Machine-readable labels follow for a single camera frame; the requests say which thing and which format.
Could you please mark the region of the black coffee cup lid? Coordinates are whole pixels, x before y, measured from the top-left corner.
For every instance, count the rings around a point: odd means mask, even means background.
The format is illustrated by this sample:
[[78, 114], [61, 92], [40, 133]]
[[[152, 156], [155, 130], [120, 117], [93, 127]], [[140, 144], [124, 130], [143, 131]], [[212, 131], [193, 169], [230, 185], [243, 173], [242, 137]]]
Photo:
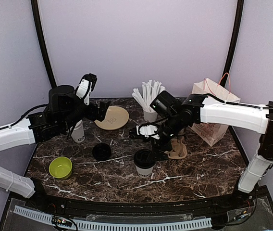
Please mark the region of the black coffee cup lid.
[[134, 164], [139, 167], [139, 168], [143, 168], [143, 169], [147, 169], [147, 168], [151, 168], [155, 165], [155, 161], [148, 161], [147, 158], [149, 157], [150, 154], [150, 150], [149, 149], [141, 149], [138, 150], [135, 154], [134, 154]]

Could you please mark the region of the white paper cups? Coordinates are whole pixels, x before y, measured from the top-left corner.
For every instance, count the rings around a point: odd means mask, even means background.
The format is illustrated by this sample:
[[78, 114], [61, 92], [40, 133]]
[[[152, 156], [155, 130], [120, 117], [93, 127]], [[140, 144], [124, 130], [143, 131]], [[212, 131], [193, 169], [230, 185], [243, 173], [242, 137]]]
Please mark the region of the white paper cups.
[[76, 143], [81, 143], [84, 141], [85, 134], [84, 134], [82, 120], [80, 120], [79, 122], [76, 123], [76, 125], [72, 131], [71, 137]]

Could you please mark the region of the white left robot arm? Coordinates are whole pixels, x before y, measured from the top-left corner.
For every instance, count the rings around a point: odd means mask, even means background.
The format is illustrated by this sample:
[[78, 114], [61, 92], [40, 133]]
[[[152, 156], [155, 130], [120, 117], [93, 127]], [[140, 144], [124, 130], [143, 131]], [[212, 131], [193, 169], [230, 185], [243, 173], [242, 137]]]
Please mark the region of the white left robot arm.
[[[103, 121], [110, 103], [75, 104], [72, 108], [53, 114], [51, 111], [27, 115], [15, 125], [0, 128], [0, 151], [26, 144], [42, 143], [60, 134], [71, 132], [83, 118]], [[14, 192], [24, 198], [31, 198], [40, 210], [50, 206], [50, 198], [38, 180], [32, 180], [13, 173], [0, 166], [0, 188]]]

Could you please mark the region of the white paper coffee cup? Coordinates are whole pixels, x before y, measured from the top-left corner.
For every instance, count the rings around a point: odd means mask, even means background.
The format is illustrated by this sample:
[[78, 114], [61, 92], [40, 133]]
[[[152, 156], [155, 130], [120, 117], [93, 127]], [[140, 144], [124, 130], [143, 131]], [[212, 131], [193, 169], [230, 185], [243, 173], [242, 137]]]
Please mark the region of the white paper coffee cup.
[[147, 178], [151, 175], [156, 162], [141, 163], [135, 162], [137, 174], [142, 178]]

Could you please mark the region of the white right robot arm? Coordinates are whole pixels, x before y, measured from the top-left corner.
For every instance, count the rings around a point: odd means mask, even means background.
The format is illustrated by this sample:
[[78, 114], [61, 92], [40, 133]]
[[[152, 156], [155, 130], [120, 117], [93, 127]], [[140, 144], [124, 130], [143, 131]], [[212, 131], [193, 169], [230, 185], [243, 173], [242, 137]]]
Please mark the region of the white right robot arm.
[[209, 93], [191, 94], [180, 102], [163, 91], [150, 106], [166, 120], [160, 126], [140, 126], [137, 132], [153, 137], [156, 147], [167, 144], [179, 131], [194, 124], [222, 124], [261, 135], [259, 149], [239, 179], [238, 191], [228, 197], [228, 205], [233, 209], [246, 202], [246, 193], [253, 191], [256, 183], [273, 165], [273, 102], [259, 105], [237, 103], [221, 100]]

